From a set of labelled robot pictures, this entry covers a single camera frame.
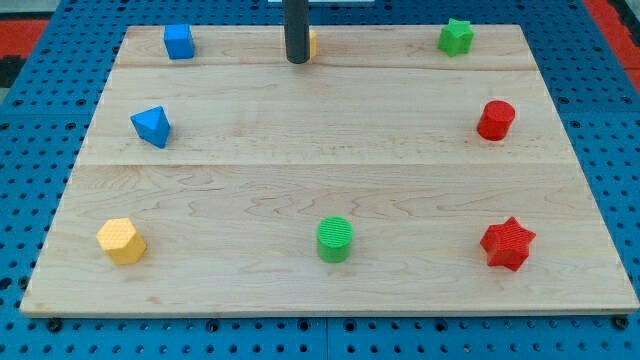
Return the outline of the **black cylindrical robot arm rod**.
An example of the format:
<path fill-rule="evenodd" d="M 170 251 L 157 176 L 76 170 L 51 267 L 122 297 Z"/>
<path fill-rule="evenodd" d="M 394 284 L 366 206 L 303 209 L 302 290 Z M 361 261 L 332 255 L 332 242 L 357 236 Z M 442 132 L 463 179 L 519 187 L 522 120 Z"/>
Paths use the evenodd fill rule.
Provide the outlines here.
<path fill-rule="evenodd" d="M 283 26 L 287 60 L 306 63 L 310 58 L 309 2 L 283 0 Z"/>

